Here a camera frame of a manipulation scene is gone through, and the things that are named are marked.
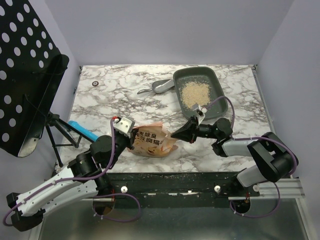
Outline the pink cat litter bag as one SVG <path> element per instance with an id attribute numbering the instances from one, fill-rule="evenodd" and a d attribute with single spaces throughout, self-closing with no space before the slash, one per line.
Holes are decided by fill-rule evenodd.
<path id="1" fill-rule="evenodd" d="M 133 130 L 137 130 L 133 149 L 127 150 L 136 156 L 163 158 L 178 149 L 177 139 L 171 137 L 162 122 L 135 126 Z"/>

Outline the dark grey litter tray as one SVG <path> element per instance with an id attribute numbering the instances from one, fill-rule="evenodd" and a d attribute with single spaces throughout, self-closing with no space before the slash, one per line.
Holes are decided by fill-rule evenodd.
<path id="1" fill-rule="evenodd" d="M 173 74 L 173 83 L 185 119 L 194 115 L 193 105 L 207 107 L 215 99 L 225 95 L 214 70 L 206 66 L 177 70 Z"/>

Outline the silver metal scoop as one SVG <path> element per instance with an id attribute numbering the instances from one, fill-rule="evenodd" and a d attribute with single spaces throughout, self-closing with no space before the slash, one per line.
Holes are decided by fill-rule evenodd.
<path id="1" fill-rule="evenodd" d="M 162 94 L 167 92 L 168 90 L 172 89 L 175 86 L 173 79 L 163 79 L 157 80 L 152 83 L 151 88 L 149 89 L 142 89 L 137 92 L 137 94 L 143 94 L 148 92 L 154 92 L 156 94 Z"/>

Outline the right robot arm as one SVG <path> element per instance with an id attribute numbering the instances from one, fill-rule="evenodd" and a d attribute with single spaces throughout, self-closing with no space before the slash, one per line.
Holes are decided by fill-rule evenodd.
<path id="1" fill-rule="evenodd" d="M 200 124 L 198 118 L 192 116 L 171 137 L 190 144 L 197 138 L 215 139 L 211 146 L 217 156 L 253 158 L 255 165 L 239 172 L 230 183 L 230 191 L 236 196 L 243 195 L 254 184 L 276 183 L 297 169 L 296 155 L 273 132 L 250 138 L 233 138 L 232 133 L 231 123 L 226 118 L 214 124 Z"/>

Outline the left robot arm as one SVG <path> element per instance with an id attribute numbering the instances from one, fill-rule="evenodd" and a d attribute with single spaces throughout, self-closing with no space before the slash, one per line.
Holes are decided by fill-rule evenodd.
<path id="1" fill-rule="evenodd" d="M 30 230 L 44 218 L 62 207 L 83 199 L 115 198 L 124 196 L 138 199 L 126 192 L 115 192 L 107 175 L 126 149 L 131 149 L 137 131 L 100 136 L 90 149 L 79 154 L 60 172 L 26 193 L 11 193 L 6 197 L 9 211 L 3 217 L 6 227 L 20 232 Z"/>

